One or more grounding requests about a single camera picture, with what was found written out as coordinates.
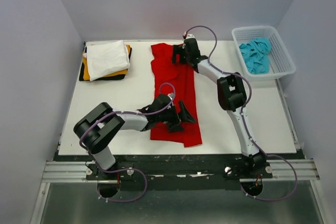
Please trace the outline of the red t shirt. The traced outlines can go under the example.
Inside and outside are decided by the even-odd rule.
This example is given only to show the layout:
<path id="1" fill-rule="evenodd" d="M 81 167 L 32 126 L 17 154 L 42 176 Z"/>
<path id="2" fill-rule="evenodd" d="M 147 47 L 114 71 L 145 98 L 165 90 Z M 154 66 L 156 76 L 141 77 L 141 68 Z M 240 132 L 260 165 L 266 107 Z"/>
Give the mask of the red t shirt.
<path id="1" fill-rule="evenodd" d="M 179 101 L 183 101 L 191 116 L 198 120 L 196 110 L 196 95 L 194 87 L 194 70 L 188 65 L 173 63 L 172 45 L 159 43 L 151 45 L 154 59 L 151 68 L 154 75 L 154 96 L 160 93 L 169 94 L 175 92 L 174 104 L 177 112 L 180 112 Z M 163 123 L 157 124 L 150 133 L 151 140 L 170 141 L 184 144 L 185 147 L 193 147 L 202 144 L 201 132 L 198 122 L 182 123 L 184 131 L 170 133 Z"/>

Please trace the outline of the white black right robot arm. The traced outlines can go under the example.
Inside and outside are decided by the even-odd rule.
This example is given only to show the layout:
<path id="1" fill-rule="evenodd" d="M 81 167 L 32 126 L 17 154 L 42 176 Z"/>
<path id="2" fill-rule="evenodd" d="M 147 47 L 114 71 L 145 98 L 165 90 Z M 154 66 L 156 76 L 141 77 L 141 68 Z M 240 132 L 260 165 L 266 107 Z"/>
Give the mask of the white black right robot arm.
<path id="1" fill-rule="evenodd" d="M 266 165 L 266 154 L 254 140 L 246 105 L 251 100 L 251 91 L 247 94 L 243 84 L 246 79 L 238 72 L 223 72 L 202 55 L 196 38 L 185 35 L 183 43 L 173 46 L 172 62 L 188 65 L 217 85 L 217 97 L 220 107 L 229 115 L 241 148 L 241 164 L 235 173 L 249 178 L 255 177 Z"/>

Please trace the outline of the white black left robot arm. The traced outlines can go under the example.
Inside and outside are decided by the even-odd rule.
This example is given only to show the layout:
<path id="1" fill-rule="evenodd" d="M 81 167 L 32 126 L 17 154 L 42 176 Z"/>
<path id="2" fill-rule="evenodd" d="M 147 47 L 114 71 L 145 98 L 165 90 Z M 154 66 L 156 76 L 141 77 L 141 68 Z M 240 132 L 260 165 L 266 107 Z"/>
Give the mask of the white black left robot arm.
<path id="1" fill-rule="evenodd" d="M 169 133 L 184 132 L 183 123 L 196 124 L 183 101 L 180 110 L 173 102 L 174 94 L 160 94 L 153 102 L 136 111 L 115 111 L 108 103 L 102 102 L 77 122 L 73 132 L 80 140 L 80 146 L 93 157 L 99 165 L 98 173 L 104 179 L 116 175 L 116 159 L 108 145 L 119 131 L 135 130 L 144 132 L 163 123 Z"/>

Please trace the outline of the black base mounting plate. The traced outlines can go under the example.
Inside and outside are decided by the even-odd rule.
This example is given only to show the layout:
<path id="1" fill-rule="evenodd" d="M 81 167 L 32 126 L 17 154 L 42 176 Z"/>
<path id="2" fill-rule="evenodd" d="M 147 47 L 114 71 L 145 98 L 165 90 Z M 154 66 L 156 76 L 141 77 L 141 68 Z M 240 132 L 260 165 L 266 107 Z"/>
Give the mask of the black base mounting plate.
<path id="1" fill-rule="evenodd" d="M 116 155 L 116 163 L 102 172 L 90 156 L 54 156 L 55 162 L 84 163 L 84 182 L 110 192 L 147 190 L 239 190 L 242 184 L 272 178 L 266 159 L 240 154 Z"/>

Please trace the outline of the white folded t shirt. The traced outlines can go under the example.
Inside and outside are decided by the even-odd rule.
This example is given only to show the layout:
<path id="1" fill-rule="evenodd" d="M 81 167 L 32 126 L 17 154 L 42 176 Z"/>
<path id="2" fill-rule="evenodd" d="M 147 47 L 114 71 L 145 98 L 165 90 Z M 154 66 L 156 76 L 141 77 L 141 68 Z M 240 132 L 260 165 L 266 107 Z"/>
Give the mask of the white folded t shirt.
<path id="1" fill-rule="evenodd" d="M 123 40 L 87 44 L 86 49 L 90 81 L 130 67 L 129 52 Z"/>

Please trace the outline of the teal crumpled t shirt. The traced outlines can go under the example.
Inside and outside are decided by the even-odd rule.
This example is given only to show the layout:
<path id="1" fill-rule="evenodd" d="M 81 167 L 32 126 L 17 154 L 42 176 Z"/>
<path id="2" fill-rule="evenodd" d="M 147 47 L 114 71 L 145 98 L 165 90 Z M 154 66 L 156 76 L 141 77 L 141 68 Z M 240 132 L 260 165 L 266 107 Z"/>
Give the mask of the teal crumpled t shirt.
<path id="1" fill-rule="evenodd" d="M 269 73 L 270 60 L 268 54 L 272 50 L 269 39 L 255 38 L 248 43 L 240 44 L 239 50 L 249 73 Z"/>

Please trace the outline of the yellow folded t shirt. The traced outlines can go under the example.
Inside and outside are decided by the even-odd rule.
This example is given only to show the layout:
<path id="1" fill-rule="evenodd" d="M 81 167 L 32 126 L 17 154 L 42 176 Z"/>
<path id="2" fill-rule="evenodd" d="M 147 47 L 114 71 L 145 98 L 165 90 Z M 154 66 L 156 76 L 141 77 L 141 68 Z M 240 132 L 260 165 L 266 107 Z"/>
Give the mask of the yellow folded t shirt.
<path id="1" fill-rule="evenodd" d="M 122 80 L 130 67 L 131 51 L 131 46 L 122 40 L 86 43 L 79 80 Z"/>

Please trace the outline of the white plastic laundry basket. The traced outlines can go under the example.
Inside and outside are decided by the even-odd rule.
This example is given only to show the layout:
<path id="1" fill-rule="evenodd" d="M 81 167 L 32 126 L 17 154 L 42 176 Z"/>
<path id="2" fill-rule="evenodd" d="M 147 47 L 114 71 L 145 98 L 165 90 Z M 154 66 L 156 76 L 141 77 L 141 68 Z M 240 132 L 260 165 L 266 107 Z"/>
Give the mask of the white plastic laundry basket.
<path id="1" fill-rule="evenodd" d="M 250 81 L 276 80 L 296 71 L 296 66 L 283 43 L 279 33 L 272 26 L 248 26 L 239 27 L 232 30 L 232 37 L 238 53 L 238 60 L 243 69 L 243 75 Z M 239 48 L 242 44 L 247 44 L 252 40 L 264 38 L 268 39 L 271 50 L 265 56 L 269 60 L 268 72 L 261 74 L 251 73 L 244 61 L 244 57 Z"/>

